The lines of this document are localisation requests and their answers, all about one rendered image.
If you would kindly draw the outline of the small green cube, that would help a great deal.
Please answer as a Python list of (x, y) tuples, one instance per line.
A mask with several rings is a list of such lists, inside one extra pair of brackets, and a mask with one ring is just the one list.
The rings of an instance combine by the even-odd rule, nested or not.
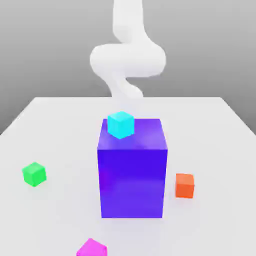
[(36, 187), (47, 180), (46, 169), (43, 165), (33, 162), (22, 169), (24, 181)]

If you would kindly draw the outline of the small magenta cube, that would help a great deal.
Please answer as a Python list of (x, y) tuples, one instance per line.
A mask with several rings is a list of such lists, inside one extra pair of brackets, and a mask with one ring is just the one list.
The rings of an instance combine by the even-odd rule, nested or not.
[(105, 245), (89, 238), (76, 252), (76, 256), (108, 256), (108, 249)]

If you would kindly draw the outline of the small orange cube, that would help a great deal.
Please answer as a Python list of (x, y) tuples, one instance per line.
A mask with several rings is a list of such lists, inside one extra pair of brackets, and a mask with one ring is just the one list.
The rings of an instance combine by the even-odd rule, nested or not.
[(175, 182), (175, 196), (177, 198), (192, 199), (194, 197), (194, 176), (188, 173), (177, 173)]

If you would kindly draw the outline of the large purple box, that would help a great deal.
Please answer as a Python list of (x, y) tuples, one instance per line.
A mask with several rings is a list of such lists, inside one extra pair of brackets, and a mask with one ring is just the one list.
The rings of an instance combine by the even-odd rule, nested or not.
[(102, 218), (163, 216), (168, 147), (159, 119), (136, 119), (118, 139), (104, 119), (97, 146)]

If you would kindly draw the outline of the small cyan cube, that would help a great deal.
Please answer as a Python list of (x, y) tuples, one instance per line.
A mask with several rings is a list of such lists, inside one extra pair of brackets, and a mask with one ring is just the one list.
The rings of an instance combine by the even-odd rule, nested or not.
[(118, 139), (131, 136), (135, 132), (135, 118), (124, 111), (112, 113), (107, 117), (107, 131)]

